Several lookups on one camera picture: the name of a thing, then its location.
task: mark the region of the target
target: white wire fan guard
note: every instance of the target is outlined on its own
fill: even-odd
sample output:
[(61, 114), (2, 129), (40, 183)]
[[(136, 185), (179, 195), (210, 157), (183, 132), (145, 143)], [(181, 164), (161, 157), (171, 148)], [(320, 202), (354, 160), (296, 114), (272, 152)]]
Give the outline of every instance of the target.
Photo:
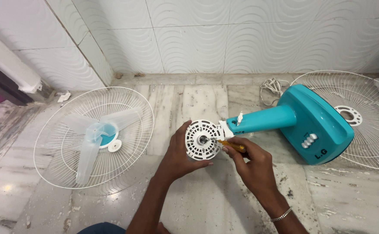
[[(117, 152), (100, 148), (87, 184), (75, 182), (84, 135), (76, 134), (62, 121), (71, 113), (99, 119), (100, 116), (141, 107), (140, 120), (120, 130)], [(106, 183), (124, 173), (142, 155), (153, 131), (153, 112), (140, 93), (123, 87), (100, 88), (84, 93), (65, 104), (46, 122), (36, 139), (33, 159), (40, 176), (57, 187), (83, 189)]]
[(306, 73), (291, 85), (303, 84), (334, 107), (354, 130), (341, 157), (379, 169), (379, 81), (334, 70)]

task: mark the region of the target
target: screwdriver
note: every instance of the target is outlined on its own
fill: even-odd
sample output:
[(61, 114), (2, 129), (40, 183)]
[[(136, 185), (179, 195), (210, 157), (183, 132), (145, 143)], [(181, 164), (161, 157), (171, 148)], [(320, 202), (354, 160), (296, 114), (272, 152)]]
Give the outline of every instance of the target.
[(227, 141), (222, 141), (222, 140), (217, 140), (217, 141), (220, 142), (222, 145), (231, 146), (233, 149), (235, 149), (236, 151), (239, 151), (241, 153), (246, 152), (246, 148), (243, 145), (235, 145), (235, 144), (229, 143)]

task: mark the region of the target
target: marble floor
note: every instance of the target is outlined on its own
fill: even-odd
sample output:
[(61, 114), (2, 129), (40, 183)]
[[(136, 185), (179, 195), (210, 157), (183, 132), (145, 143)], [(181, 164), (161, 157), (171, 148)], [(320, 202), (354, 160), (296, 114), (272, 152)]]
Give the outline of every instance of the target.
[[(39, 109), (0, 160), (0, 233), (76, 234), (103, 221), (127, 228), (177, 127), (188, 119), (218, 122), (241, 111), (265, 109), (260, 84), (272, 77), (292, 81), (296, 76), (125, 75), (114, 80), (112, 86), (132, 88), (148, 99), (155, 117), (153, 137), (128, 174), (91, 189), (55, 187), (34, 169), (36, 137), (60, 108), (54, 100)], [(274, 96), (265, 93), (264, 98)], [(379, 171), (339, 159), (305, 165), (279, 130), (244, 137), (273, 155), (278, 188), (310, 233), (379, 233)], [(172, 184), (161, 215), (171, 233), (276, 233), (234, 163), (223, 153), (213, 162), (213, 167)]]

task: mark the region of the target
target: power cord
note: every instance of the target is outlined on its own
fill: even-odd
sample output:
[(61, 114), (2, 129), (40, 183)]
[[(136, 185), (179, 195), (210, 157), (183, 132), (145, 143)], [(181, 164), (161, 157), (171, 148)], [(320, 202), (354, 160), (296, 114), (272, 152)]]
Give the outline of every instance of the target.
[[(281, 82), (286, 82), (287, 84), (286, 85), (281, 85)], [(286, 80), (276, 80), (276, 78), (272, 78), (272, 79), (267, 79), (265, 80), (265, 82), (263, 82), (263, 84), (260, 86), (260, 99), (262, 100), (263, 104), (265, 104), (266, 106), (271, 106), (274, 104), (274, 102), (276, 102), (278, 99), (275, 99), (271, 104), (266, 104), (264, 101), (263, 101), (263, 97), (262, 97), (262, 90), (264, 88), (268, 88), (270, 91), (272, 91), (272, 93), (279, 93), (279, 97), (282, 96), (282, 94), (284, 92), (282, 92), (282, 86), (287, 86), (289, 85), (290, 82), (289, 81), (286, 81)]]

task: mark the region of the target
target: fan blade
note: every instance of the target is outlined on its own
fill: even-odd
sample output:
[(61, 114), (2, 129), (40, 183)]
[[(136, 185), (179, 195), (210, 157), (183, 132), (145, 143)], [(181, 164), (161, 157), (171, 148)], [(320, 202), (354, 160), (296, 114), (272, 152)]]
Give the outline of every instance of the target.
[(63, 121), (77, 134), (85, 134), (87, 128), (90, 125), (98, 122), (96, 119), (77, 113), (71, 113), (67, 115)]
[(105, 134), (104, 125), (96, 123), (87, 128), (84, 136), (83, 145), (81, 147), (80, 160), (78, 162), (77, 177), (75, 182), (78, 184), (87, 184), (88, 179), (93, 171), (95, 159), (97, 158), (103, 138), (101, 134)]
[(125, 127), (131, 125), (135, 121), (140, 120), (142, 116), (143, 116), (142, 108), (135, 107), (135, 108), (119, 111), (113, 114), (104, 115), (100, 118), (100, 122), (113, 125), (116, 131), (118, 132), (124, 129)]

